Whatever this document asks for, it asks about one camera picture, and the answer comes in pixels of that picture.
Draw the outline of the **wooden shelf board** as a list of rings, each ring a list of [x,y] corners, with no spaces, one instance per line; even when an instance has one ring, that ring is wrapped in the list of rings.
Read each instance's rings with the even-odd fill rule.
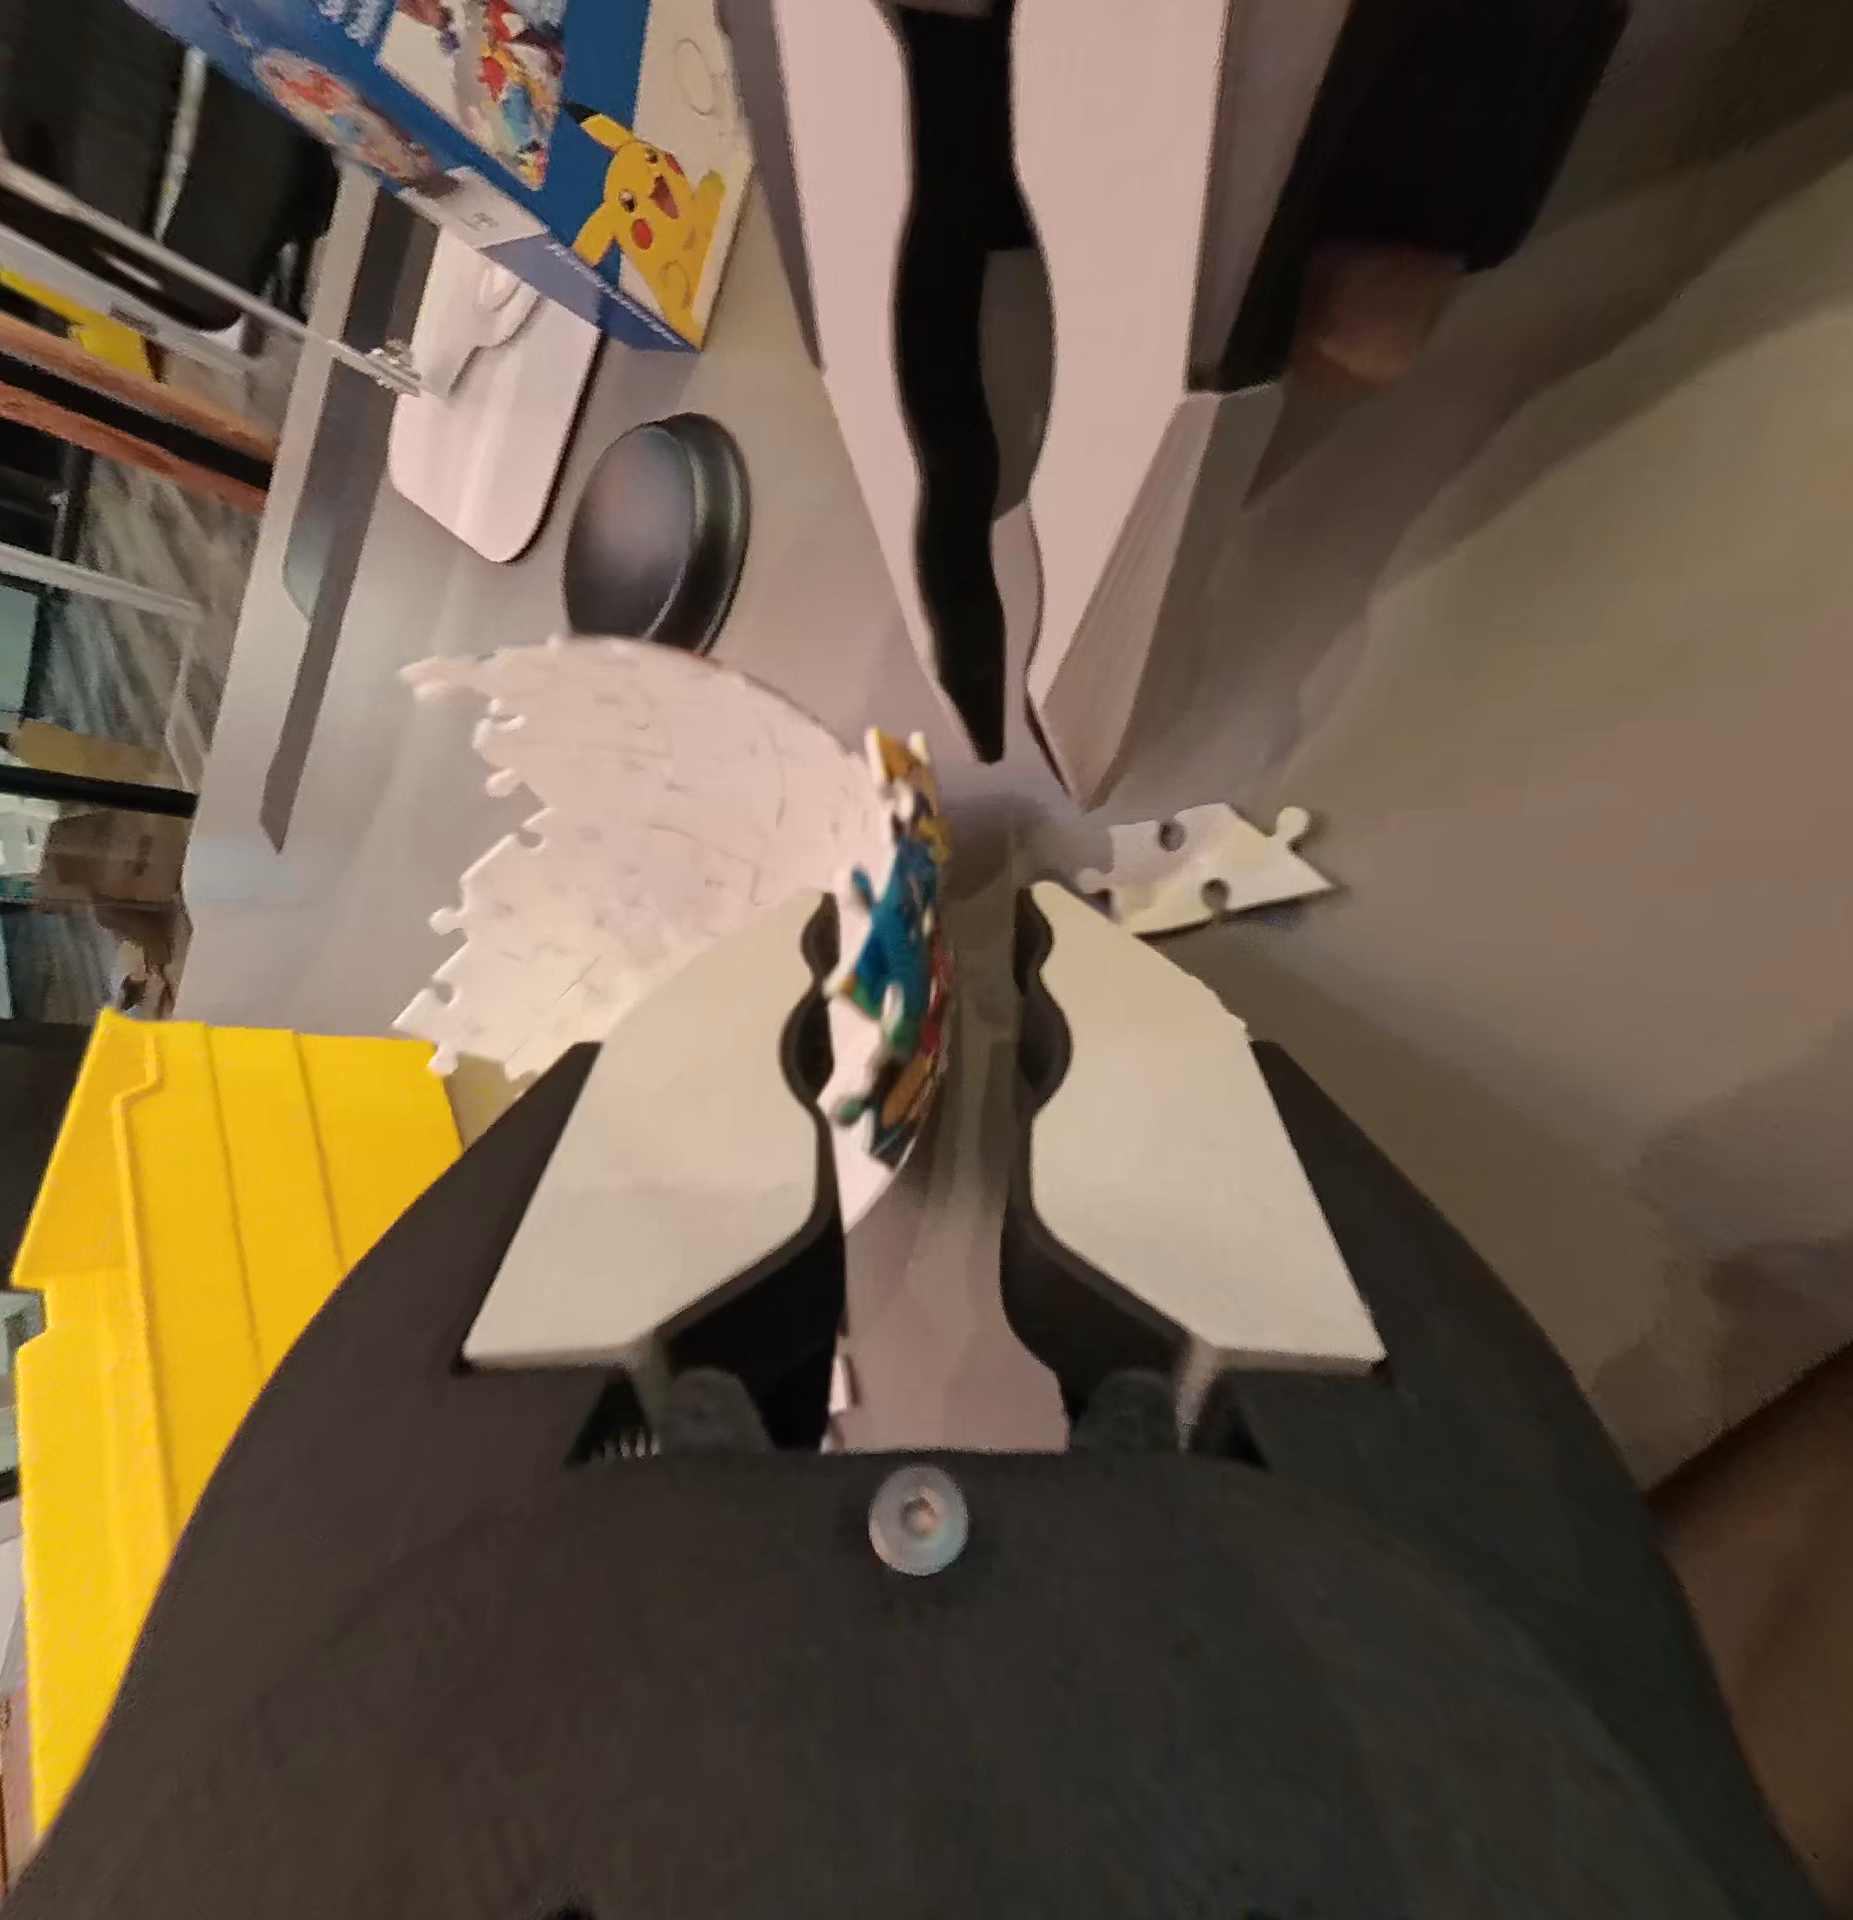
[[[278,435],[0,312],[0,420],[257,517]]]

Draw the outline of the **metal rail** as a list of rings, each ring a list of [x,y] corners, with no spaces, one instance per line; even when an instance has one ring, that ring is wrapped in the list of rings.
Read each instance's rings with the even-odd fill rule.
[[[0,156],[0,265],[51,282],[197,361],[233,367],[238,356],[218,349],[210,328],[196,328],[167,312],[174,287],[185,287],[203,301],[218,301],[302,349],[318,349],[331,361],[365,376],[392,394],[415,397],[425,391],[409,350],[402,345],[357,349],[320,331],[257,293],[185,260],[53,181],[15,165],[8,156]]]

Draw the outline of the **person's right hand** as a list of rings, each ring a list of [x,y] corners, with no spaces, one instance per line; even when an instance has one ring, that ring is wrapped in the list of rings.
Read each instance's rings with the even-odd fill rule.
[[[1409,245],[1327,245],[1296,307],[1287,378],[1309,394],[1361,397],[1395,383],[1465,282],[1465,262]]]

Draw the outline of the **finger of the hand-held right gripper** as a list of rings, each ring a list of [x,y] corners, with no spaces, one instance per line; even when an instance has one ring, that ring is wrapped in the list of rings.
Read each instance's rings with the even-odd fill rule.
[[[998,36],[898,5],[719,5],[794,292],[900,618],[976,758],[1006,755],[1000,453],[978,305],[1006,195]]]
[[[1229,393],[1219,361],[1348,11],[1015,6],[1015,165],[1051,325],[1025,697],[1071,798],[1115,785],[1154,651],[1271,441],[1276,378]]]

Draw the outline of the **black round ball stand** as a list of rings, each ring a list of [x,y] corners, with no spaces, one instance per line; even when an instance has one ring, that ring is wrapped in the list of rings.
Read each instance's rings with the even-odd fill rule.
[[[750,476],[735,435],[677,412],[610,438],[577,493],[561,558],[565,625],[707,657],[750,544]]]

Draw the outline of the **partly built puzzle ball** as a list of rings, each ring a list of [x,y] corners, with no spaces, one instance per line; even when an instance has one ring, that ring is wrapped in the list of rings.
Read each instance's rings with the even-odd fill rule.
[[[395,1033],[440,1076],[472,1060],[528,1081],[704,950],[817,896],[837,911],[817,1104],[845,1220],[864,1219],[930,1116],[954,995],[923,734],[843,744],[743,671],[644,639],[416,659],[402,680],[416,701],[475,697],[485,790],[533,805],[429,918],[451,949]]]

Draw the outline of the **white double puzzle piece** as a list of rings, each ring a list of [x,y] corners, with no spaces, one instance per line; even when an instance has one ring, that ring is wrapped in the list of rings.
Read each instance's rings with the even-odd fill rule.
[[[1284,805],[1272,827],[1260,830],[1229,804],[1201,804],[1110,827],[1110,859],[1078,870],[1071,888],[1129,936],[1170,937],[1335,893],[1336,880],[1300,853],[1309,827],[1313,814],[1299,805]]]

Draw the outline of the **blue puzzle box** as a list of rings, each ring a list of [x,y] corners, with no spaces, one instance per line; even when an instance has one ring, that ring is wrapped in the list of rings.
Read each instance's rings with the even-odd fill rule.
[[[135,8],[603,335],[704,346],[752,163],[721,5]]]

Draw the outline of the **white flat stand base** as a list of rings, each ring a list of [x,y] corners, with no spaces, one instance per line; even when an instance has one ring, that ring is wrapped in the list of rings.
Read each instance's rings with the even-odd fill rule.
[[[492,565],[536,540],[601,331],[450,234],[435,242],[409,337],[385,349],[391,485]]]

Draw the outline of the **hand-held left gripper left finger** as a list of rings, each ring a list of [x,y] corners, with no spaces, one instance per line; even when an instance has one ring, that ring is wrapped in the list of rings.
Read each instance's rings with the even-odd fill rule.
[[[792,896],[597,1043],[469,1366],[601,1366],[651,1419],[675,1380],[721,1371],[767,1419],[827,1417],[845,1262],[813,1084],[836,944],[832,903]]]

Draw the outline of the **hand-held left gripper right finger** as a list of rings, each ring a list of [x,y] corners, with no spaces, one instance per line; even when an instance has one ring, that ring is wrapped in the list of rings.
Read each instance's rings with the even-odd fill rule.
[[[1196,1423],[1234,1373],[1375,1380],[1386,1349],[1253,1037],[1054,880],[1015,906],[1000,1297],[1077,1423],[1120,1374]]]

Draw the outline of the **large yellow plastic bin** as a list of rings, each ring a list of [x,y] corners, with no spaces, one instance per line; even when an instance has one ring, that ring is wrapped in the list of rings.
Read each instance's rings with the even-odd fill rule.
[[[427,1043],[93,1025],[12,1267],[43,1313],[15,1382],[34,1837],[253,1400],[459,1152]]]

